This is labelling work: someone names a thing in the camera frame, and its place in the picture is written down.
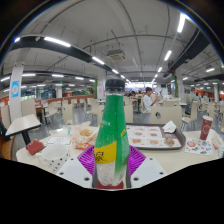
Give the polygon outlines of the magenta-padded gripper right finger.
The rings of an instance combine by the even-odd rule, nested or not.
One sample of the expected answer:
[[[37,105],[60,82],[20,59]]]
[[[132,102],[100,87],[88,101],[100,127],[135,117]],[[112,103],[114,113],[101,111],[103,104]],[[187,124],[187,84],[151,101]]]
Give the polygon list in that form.
[[[166,175],[167,173],[154,157],[146,157],[137,148],[130,147],[126,172],[128,188],[143,187]]]

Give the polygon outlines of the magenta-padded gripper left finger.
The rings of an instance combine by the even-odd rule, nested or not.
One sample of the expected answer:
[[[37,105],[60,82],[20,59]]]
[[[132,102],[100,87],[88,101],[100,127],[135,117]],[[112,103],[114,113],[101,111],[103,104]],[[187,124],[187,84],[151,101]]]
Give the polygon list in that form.
[[[56,175],[81,187],[92,188],[95,175],[94,147],[84,150],[76,158],[70,157]]]

